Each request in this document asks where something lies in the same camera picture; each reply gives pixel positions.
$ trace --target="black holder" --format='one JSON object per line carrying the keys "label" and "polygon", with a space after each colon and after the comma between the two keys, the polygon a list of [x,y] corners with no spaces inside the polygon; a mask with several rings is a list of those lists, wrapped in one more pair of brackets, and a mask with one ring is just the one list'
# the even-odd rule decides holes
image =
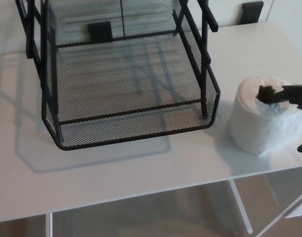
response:
{"label": "black holder", "polygon": [[[188,0],[16,0],[42,88],[42,119],[62,150],[208,128],[220,89]],[[41,54],[34,40],[41,26]]]}

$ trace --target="metal mesh tray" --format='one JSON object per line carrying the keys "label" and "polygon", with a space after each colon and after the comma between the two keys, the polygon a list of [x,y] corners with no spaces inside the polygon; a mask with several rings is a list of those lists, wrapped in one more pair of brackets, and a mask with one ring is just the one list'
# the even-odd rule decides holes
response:
{"label": "metal mesh tray", "polygon": [[119,9],[112,7],[113,11],[119,10],[117,14],[112,12],[117,17],[104,24],[105,28],[112,27],[115,21],[116,31],[112,37],[105,37],[105,42],[86,40],[83,29],[88,21],[78,16],[75,25],[71,18],[64,22],[60,17],[70,8],[50,3],[42,4],[40,14],[40,64],[42,60],[44,63],[39,75],[43,120],[59,148],[108,145],[204,129],[213,124],[220,92],[205,42],[198,30],[194,32],[186,2],[158,0],[157,4],[166,4],[165,11],[159,12],[165,16],[161,19],[166,24],[151,24],[151,33],[150,29],[134,27],[137,19],[145,23],[146,19],[158,21],[159,16],[130,15],[126,21],[126,1],[124,5],[119,1]]}

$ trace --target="toilet paper roll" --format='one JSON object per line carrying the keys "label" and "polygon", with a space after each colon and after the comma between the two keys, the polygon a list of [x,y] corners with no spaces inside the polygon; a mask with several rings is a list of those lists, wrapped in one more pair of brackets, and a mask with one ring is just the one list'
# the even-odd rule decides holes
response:
{"label": "toilet paper roll", "polygon": [[239,86],[228,128],[235,143],[248,153],[262,155],[302,135],[302,111],[288,102],[267,105],[256,96],[260,85],[276,91],[287,83],[278,77],[250,77]]}

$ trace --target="black metal bar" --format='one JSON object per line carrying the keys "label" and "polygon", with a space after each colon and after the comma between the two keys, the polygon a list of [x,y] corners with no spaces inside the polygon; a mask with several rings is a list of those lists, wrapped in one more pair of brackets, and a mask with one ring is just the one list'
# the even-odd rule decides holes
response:
{"label": "black metal bar", "polygon": [[16,0],[16,4],[17,4],[17,8],[19,11],[19,15],[20,15],[20,19],[24,28],[24,32],[26,32],[26,25],[27,25],[27,12],[26,12],[26,8],[23,4],[22,0]]}
{"label": "black metal bar", "polygon": [[37,9],[37,6],[34,6],[34,16],[35,16],[36,20],[38,21],[38,23],[40,25],[42,25],[42,17]]}
{"label": "black metal bar", "polygon": [[44,84],[47,78],[47,10],[48,0],[41,2],[41,88],[44,89]]}
{"label": "black metal bar", "polygon": [[50,42],[50,54],[51,54],[51,107],[50,111],[52,111],[52,119],[55,127],[55,133],[59,141],[63,142],[63,136],[61,127],[59,125],[58,119],[58,92],[57,92],[57,65],[56,65],[56,42],[55,42],[55,29],[51,27],[49,42]]}
{"label": "black metal bar", "polygon": [[205,61],[207,62],[207,64],[210,64],[211,63],[211,57],[210,57],[210,55],[208,53],[207,47],[202,47],[202,38],[200,36],[199,30],[198,30],[198,28],[196,26],[194,18],[192,17],[188,6],[185,5],[185,6],[182,6],[182,7],[184,8],[183,10],[185,12],[186,19],[188,21],[188,24],[190,26],[192,34],[193,34],[193,36],[194,36],[194,38],[196,40],[198,48],[199,48],[201,54],[203,54],[203,56],[204,56]]}
{"label": "black metal bar", "polygon": [[214,73],[213,73],[210,65],[207,66],[207,71],[208,71],[208,73],[210,75],[210,78],[211,78],[212,84],[214,85],[216,93],[220,95],[221,90],[220,90],[220,87],[219,87],[219,85],[218,85],[218,83],[216,81],[215,75],[214,75]]}
{"label": "black metal bar", "polygon": [[[167,34],[173,34],[174,32],[175,32],[175,30],[169,30],[169,31],[161,31],[161,32],[156,32],[156,33],[141,34],[141,35],[135,35],[135,36],[119,37],[119,38],[114,38],[113,41],[131,40],[131,39],[137,39],[137,38],[143,38],[143,37],[167,35]],[[96,43],[96,42],[68,43],[68,44],[58,45],[57,48],[67,48],[67,47],[75,47],[75,46],[91,45],[91,44],[98,44],[98,43]]]}
{"label": "black metal bar", "polygon": [[126,37],[126,32],[125,32],[125,18],[124,18],[124,16],[123,16],[123,4],[122,4],[122,0],[120,0],[120,8],[121,8],[121,18],[122,18],[123,37]]}
{"label": "black metal bar", "polygon": [[[207,5],[209,4],[208,0],[199,0],[201,4]],[[208,45],[208,22],[206,20],[206,16],[204,11],[202,12],[202,45],[201,47],[207,51]],[[209,63],[205,61],[205,58],[201,58],[201,81],[202,81],[202,90],[201,90],[201,110],[203,118],[208,117],[207,110],[207,66]]]}
{"label": "black metal bar", "polygon": [[38,48],[36,46],[36,43],[33,41],[32,42],[32,49],[33,49],[33,53],[32,53],[32,57],[33,57],[33,61],[34,61],[34,64],[36,65],[36,68],[37,68],[37,72],[38,72],[38,75],[39,77],[41,76],[41,60],[40,60],[40,56],[38,54]]}
{"label": "black metal bar", "polygon": [[136,109],[136,110],[123,111],[123,112],[118,112],[118,113],[113,113],[113,114],[106,114],[106,115],[92,116],[92,117],[87,117],[87,118],[78,118],[78,119],[73,119],[73,120],[61,121],[59,124],[66,125],[66,124],[70,124],[70,123],[86,122],[86,121],[91,121],[91,120],[105,119],[105,118],[111,118],[111,117],[117,117],[117,116],[123,116],[123,115],[130,115],[130,114],[135,114],[135,113],[142,113],[142,112],[147,112],[147,111],[152,111],[152,110],[160,110],[160,109],[177,107],[177,106],[182,106],[182,105],[190,105],[190,104],[194,104],[194,103],[200,103],[200,99],[183,101],[183,102],[167,104],[167,105],[158,105],[158,106]]}
{"label": "black metal bar", "polygon": [[201,74],[200,74],[200,71],[198,69],[198,66],[197,66],[197,63],[196,63],[196,60],[194,58],[194,55],[192,54],[191,52],[191,48],[187,42],[187,39],[186,39],[186,35],[184,33],[184,30],[182,29],[181,25],[178,24],[178,17],[177,17],[177,14],[176,14],[176,11],[174,10],[173,11],[173,18],[176,22],[176,25],[177,25],[177,28],[178,28],[178,31],[179,31],[179,35],[180,35],[180,38],[181,38],[181,41],[182,43],[184,44],[184,47],[185,47],[185,50],[186,50],[186,53],[188,55],[188,58],[189,58],[189,61],[190,61],[190,64],[192,66],[192,69],[194,71],[194,74],[196,76],[196,79],[197,79],[197,82],[199,84],[199,87],[200,89],[202,89],[202,85],[201,85]]}
{"label": "black metal bar", "polygon": [[207,0],[198,0],[199,6],[201,7],[202,13],[205,16],[205,20],[208,22],[212,32],[217,32],[219,25],[216,22],[214,15],[212,14]]}
{"label": "black metal bar", "polygon": [[34,8],[35,0],[28,0],[28,15],[26,21],[26,55],[27,58],[33,58],[33,41],[34,41]]}

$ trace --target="white table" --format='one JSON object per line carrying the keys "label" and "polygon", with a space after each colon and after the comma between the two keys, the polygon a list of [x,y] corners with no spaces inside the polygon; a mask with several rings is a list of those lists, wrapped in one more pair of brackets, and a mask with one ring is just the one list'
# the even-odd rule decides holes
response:
{"label": "white table", "polygon": [[209,53],[221,88],[212,128],[71,152],[55,146],[41,121],[33,61],[0,56],[0,221],[302,166],[302,138],[258,158],[225,127],[244,78],[302,83],[302,58],[280,26],[221,28],[209,35]]}

